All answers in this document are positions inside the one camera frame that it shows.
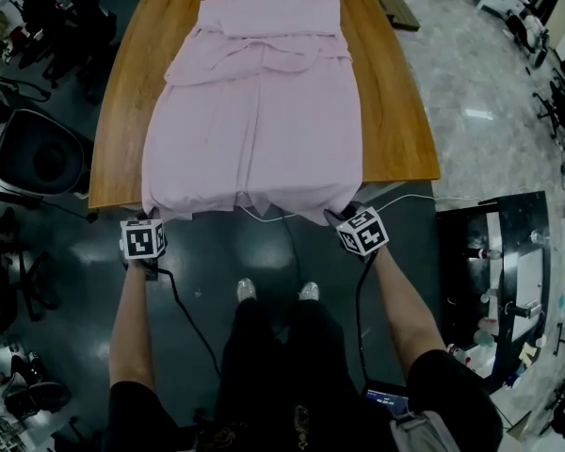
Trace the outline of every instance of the black table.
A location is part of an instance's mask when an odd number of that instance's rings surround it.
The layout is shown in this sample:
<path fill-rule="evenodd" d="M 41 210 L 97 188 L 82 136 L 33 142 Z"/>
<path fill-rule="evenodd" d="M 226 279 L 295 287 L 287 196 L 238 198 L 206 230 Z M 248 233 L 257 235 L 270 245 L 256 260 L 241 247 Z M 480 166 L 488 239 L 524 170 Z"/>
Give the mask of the black table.
<path fill-rule="evenodd" d="M 525 342 L 535 346 L 543 332 L 550 292 L 550 246 L 535 244 L 531 232 L 539 230 L 550 235 L 546 196 L 543 191 L 499 197 L 479 206 L 443 211 L 437 214 L 440 237 L 442 289 L 442 335 L 446 343 L 455 343 L 468 349 L 473 347 L 477 322 L 488 315 L 489 304 L 480 296 L 490 288 L 490 261 L 469 260 L 463 252 L 467 248 L 490 247 L 488 213 L 498 213 L 502 236 L 503 271 L 498 289 L 498 318 L 500 332 L 496 338 L 496 359 L 492 374 L 485 379 L 490 392 L 502 387 L 505 379 L 520 364 L 519 355 Z M 518 258 L 542 248 L 541 317 L 537 326 L 512 341 L 514 315 L 505 308 L 517 298 Z M 532 359 L 537 360 L 540 353 Z"/>

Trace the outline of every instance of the white sneaker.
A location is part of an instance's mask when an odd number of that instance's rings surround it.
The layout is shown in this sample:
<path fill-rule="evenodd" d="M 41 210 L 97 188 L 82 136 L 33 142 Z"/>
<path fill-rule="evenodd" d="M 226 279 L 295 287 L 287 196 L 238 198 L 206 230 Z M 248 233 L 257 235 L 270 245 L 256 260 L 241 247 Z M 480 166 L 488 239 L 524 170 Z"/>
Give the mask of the white sneaker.
<path fill-rule="evenodd" d="M 299 301 L 304 301 L 305 299 L 314 299 L 316 301 L 320 299 L 320 289 L 315 282 L 307 282 L 301 288 Z"/>
<path fill-rule="evenodd" d="M 255 285 L 249 278 L 243 278 L 238 282 L 236 296 L 239 303 L 247 298 L 255 298 Z"/>

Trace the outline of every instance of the forearm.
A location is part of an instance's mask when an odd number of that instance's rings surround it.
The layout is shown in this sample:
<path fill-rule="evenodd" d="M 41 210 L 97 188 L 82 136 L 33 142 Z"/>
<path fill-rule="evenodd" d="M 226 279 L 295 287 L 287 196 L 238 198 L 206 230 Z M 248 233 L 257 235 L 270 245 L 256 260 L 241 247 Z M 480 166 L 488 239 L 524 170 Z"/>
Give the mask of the forearm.
<path fill-rule="evenodd" d="M 379 251 L 375 269 L 395 349 L 407 377 L 418 357 L 433 349 L 445 349 L 444 341 L 431 311 L 386 247 Z"/>
<path fill-rule="evenodd" d="M 135 381 L 154 391 L 145 280 L 144 269 L 134 264 L 128 267 L 111 336 L 109 378 L 111 386 Z"/>

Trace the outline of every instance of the chair seat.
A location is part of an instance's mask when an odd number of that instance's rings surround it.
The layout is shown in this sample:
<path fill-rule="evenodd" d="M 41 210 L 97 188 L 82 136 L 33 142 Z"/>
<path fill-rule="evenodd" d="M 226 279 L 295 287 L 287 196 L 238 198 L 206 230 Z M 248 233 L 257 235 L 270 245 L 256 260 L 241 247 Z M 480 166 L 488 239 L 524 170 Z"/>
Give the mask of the chair seat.
<path fill-rule="evenodd" d="M 79 140 L 62 125 L 30 110 L 13 113 L 0 143 L 0 179 L 45 196 L 71 190 L 84 155 Z"/>

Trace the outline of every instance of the dark green floor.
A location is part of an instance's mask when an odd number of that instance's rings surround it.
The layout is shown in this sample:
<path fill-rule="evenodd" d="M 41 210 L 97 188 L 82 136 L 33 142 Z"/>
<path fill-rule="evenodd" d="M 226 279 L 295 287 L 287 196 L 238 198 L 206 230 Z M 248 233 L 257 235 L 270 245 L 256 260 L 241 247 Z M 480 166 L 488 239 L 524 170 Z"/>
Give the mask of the dark green floor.
<path fill-rule="evenodd" d="M 430 184 L 403 185 L 373 205 L 381 206 L 407 193 L 430 196 Z M 84 210 L 85 203 L 75 198 L 57 202 Z M 29 256 L 41 250 L 51 253 L 41 276 L 52 285 L 61 304 L 41 322 L 31 323 L 20 302 L 19 317 L 9 332 L 36 349 L 49 371 L 71 388 L 73 402 L 66 413 L 100 428 L 105 424 L 108 397 L 108 341 L 124 276 L 118 253 L 119 221 L 129 215 L 122 209 L 110 210 L 101 213 L 94 224 L 87 224 L 44 206 L 32 212 L 16 211 L 21 238 L 32 249 Z M 439 318 L 434 203 L 407 198 L 381 215 L 392 254 Z M 343 325 L 350 374 L 362 389 L 354 290 L 363 265 L 341 249 L 332 229 L 303 218 L 290 218 L 287 223 L 302 279 L 320 285 L 322 302 Z M 297 298 L 300 281 L 289 235 L 281 222 L 260 223 L 241 210 L 207 213 L 193 221 L 168 223 L 166 235 L 169 246 L 160 266 L 176 276 L 183 302 L 218 357 L 233 321 L 235 284 L 240 278 L 250 277 L 255 282 L 275 331 L 283 328 L 284 313 Z M 201 342 L 174 303 L 169 282 L 149 285 L 149 311 L 159 395 L 174 419 L 186 424 L 196 408 L 212 409 L 218 379 Z M 363 331 L 369 375 L 400 383 L 374 274 L 363 290 Z"/>

